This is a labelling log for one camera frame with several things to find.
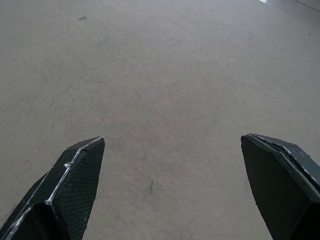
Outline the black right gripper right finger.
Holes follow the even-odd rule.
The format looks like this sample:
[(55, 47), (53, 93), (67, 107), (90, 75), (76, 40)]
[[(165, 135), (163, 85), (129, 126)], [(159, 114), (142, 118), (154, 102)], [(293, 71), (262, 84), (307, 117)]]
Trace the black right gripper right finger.
[(241, 137), (250, 188), (274, 240), (320, 238), (320, 166), (298, 145), (250, 133)]

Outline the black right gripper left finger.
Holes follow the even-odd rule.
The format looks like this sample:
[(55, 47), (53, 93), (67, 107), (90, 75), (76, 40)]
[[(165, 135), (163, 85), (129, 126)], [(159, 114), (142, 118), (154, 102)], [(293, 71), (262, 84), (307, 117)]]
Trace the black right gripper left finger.
[(2, 240), (81, 240), (96, 199), (102, 136), (68, 147), (23, 196), (0, 229)]

